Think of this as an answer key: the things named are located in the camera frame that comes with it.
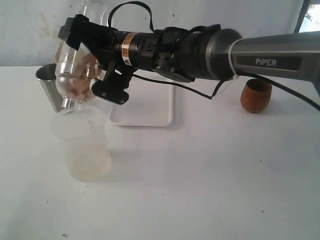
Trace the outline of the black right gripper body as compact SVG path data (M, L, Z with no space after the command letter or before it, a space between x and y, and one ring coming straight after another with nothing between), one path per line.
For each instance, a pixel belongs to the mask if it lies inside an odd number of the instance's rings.
M126 78L131 78L135 69L125 66L117 53L116 29L93 23L83 14L74 16L79 21L80 40L89 54L92 54L97 60L97 68L106 72L112 72L116 69L124 74Z

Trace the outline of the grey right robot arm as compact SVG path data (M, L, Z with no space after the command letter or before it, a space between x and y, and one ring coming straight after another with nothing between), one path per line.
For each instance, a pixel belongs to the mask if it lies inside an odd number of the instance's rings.
M313 83L320 87L320 34L290 33L243 38L215 24L191 30L167 27L152 33L120 31L81 14L70 17L58 36L78 50L85 46L106 74L91 84L99 98L122 105L137 70L191 83L195 79L228 81L256 74Z

